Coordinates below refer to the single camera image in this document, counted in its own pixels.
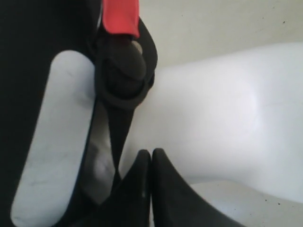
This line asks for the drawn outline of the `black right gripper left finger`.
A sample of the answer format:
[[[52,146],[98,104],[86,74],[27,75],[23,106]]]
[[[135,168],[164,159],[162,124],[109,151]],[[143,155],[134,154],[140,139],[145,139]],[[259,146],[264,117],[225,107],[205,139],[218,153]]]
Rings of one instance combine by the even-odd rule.
[[[79,227],[148,227],[151,202],[151,156],[140,150],[121,183]]]

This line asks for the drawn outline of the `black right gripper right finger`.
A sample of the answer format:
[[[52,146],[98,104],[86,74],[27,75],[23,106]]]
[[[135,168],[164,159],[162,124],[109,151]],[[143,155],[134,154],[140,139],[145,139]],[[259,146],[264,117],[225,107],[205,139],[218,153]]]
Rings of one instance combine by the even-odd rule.
[[[155,227],[247,227],[198,195],[162,148],[152,152],[152,211]]]

